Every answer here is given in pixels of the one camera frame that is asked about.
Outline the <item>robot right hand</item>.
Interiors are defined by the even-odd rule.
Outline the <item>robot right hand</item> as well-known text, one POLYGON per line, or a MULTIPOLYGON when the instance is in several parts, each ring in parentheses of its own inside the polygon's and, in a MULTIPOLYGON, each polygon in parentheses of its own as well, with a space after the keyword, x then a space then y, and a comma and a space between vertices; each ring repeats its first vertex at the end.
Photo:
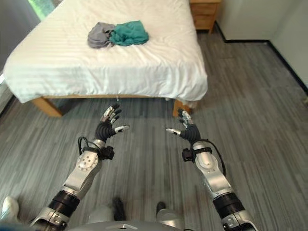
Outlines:
POLYGON ((198 127, 193 123, 191 116, 189 113, 182 109, 178 109, 179 121, 184 125, 184 130, 178 130, 175 128, 167 128, 166 132, 177 135, 185 140, 187 140, 190 144, 194 144, 201 139, 201 135, 198 127))

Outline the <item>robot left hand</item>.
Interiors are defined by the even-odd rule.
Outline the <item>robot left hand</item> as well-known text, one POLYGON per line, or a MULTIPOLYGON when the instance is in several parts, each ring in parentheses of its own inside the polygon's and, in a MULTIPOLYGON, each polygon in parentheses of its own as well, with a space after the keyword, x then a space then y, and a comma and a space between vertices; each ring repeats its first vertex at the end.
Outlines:
POLYGON ((94 132, 94 138, 106 142, 108 138, 128 130, 130 125, 121 125, 116 128, 113 127, 114 123, 120 118, 121 113, 120 105, 113 104, 109 106, 103 113, 100 122, 94 132))

